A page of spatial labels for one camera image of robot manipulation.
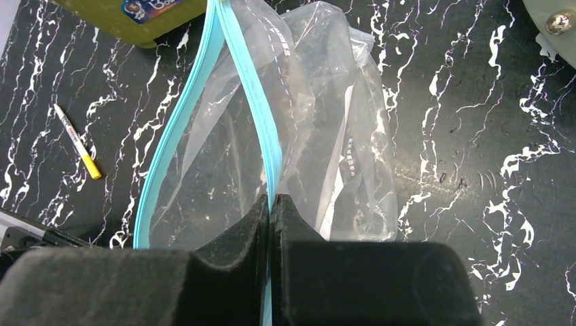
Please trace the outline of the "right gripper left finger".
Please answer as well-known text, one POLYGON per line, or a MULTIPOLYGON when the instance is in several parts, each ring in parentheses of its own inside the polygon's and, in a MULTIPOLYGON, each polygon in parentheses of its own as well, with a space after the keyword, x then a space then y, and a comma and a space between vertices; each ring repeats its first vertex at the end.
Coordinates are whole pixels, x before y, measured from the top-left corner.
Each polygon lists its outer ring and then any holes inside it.
POLYGON ((201 248, 42 247, 1 278, 2 325, 261 325, 268 199, 201 248))

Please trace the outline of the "clear zip top bag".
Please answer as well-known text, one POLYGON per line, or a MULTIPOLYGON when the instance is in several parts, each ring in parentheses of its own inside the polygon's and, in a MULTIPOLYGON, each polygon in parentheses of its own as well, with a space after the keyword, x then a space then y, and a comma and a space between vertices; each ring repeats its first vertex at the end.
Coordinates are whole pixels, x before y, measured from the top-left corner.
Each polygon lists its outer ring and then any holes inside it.
POLYGON ((278 195, 322 240, 390 241, 397 194, 374 36, 315 1, 209 1, 183 94, 158 143, 136 249, 194 255, 184 325, 271 322, 278 195))

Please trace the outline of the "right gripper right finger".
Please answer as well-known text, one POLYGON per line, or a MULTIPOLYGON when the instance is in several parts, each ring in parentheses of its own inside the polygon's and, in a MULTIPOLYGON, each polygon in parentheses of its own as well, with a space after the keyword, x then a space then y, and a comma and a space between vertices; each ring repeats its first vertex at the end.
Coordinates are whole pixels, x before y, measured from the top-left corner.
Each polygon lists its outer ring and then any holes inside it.
POLYGON ((288 195, 270 215, 273 325, 481 325, 458 255, 434 242, 327 241, 288 195))

